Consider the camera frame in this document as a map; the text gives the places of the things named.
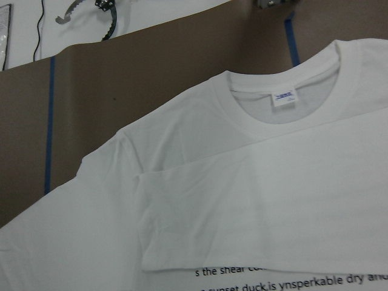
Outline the white long-sleeve printed shirt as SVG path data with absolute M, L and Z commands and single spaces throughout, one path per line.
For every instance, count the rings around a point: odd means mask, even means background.
M 1 229 L 2 290 L 386 290 L 387 41 L 224 72 Z

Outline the toothed metal bracket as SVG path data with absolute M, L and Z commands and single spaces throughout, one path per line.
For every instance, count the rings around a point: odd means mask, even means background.
M 75 10 L 83 3 L 85 3 L 83 0 L 72 1 L 64 14 L 55 18 L 55 22 L 59 25 L 68 24 L 72 20 Z M 97 0 L 92 1 L 92 4 L 99 11 L 98 20 L 103 20 L 105 25 L 105 31 L 101 35 L 101 41 L 107 41 L 112 38 L 118 23 L 117 1 Z

